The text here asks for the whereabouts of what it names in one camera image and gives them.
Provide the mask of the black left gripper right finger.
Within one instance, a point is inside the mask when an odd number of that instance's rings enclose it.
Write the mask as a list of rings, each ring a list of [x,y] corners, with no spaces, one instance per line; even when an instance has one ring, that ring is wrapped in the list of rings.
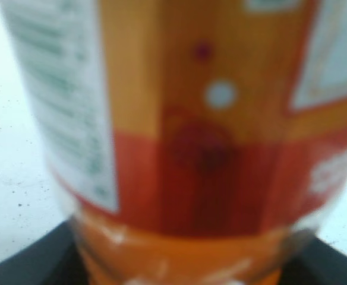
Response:
[[[314,230],[295,232],[281,248],[289,257],[279,284],[347,285],[347,256],[317,238]]]

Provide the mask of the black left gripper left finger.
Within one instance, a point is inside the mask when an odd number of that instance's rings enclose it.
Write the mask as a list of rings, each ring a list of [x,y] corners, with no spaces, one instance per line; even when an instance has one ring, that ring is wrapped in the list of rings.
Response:
[[[0,262],[0,284],[88,284],[68,223]]]

